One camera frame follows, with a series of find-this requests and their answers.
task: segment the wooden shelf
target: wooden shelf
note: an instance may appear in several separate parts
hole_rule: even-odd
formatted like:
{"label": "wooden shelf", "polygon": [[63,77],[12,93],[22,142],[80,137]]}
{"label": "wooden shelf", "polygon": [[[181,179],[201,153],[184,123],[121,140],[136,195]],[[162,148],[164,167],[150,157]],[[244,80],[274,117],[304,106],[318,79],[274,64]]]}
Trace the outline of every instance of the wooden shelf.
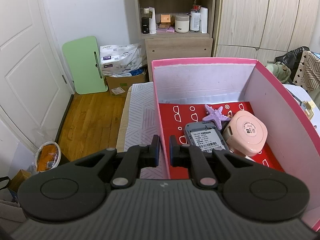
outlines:
{"label": "wooden shelf", "polygon": [[177,38],[177,37],[210,37],[209,33],[194,33],[194,32],[187,32],[187,33],[162,33],[157,32],[156,34],[141,34],[141,39],[152,39],[152,38]]}

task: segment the starfish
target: starfish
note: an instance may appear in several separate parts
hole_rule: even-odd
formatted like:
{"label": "starfish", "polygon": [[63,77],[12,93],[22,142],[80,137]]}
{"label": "starfish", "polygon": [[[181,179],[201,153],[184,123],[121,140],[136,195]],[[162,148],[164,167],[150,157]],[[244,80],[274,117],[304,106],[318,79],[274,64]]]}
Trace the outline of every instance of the starfish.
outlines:
{"label": "starfish", "polygon": [[222,130],[221,121],[230,121],[231,120],[231,118],[221,114],[223,106],[220,106],[218,110],[212,109],[208,105],[204,105],[204,107],[207,110],[209,115],[204,117],[202,119],[202,121],[204,121],[204,122],[213,121],[219,130]]}

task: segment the door hinge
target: door hinge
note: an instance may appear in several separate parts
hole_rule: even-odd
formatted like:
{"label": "door hinge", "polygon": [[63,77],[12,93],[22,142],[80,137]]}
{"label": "door hinge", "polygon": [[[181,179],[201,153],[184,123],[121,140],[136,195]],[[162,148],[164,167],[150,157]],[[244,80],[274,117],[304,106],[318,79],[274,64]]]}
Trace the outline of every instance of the door hinge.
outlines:
{"label": "door hinge", "polygon": [[64,82],[67,84],[66,78],[62,75]]}

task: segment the wooden floor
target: wooden floor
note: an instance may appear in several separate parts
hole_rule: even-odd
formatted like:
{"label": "wooden floor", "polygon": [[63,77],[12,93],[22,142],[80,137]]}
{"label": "wooden floor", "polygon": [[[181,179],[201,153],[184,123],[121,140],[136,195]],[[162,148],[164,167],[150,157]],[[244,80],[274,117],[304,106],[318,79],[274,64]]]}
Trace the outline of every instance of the wooden floor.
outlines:
{"label": "wooden floor", "polygon": [[58,144],[74,161],[108,147],[116,147],[125,98],[110,92],[75,94]]}

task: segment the red paper with white drawings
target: red paper with white drawings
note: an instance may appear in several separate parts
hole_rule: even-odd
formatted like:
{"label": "red paper with white drawings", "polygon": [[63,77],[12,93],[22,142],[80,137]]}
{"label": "red paper with white drawings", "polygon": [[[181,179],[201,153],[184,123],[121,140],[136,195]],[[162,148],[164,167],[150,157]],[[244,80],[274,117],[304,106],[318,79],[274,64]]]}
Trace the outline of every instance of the red paper with white drawings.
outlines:
{"label": "red paper with white drawings", "polygon": [[[236,112],[241,110],[246,110],[251,114],[254,114],[249,102],[223,103],[209,106],[212,106],[213,109],[218,109],[220,106],[223,106],[222,114],[224,115],[231,114],[233,116]],[[187,143],[183,129],[186,124],[190,122],[201,122],[202,118],[207,116],[206,110],[204,105],[159,104],[159,108],[164,133],[165,149],[169,162],[170,177],[171,179],[187,179],[187,169],[172,167],[170,165],[169,137],[171,135],[175,135],[178,143]],[[260,153],[251,158],[257,163],[261,163],[279,171],[284,171],[277,159],[274,157],[267,143],[264,145]]]}

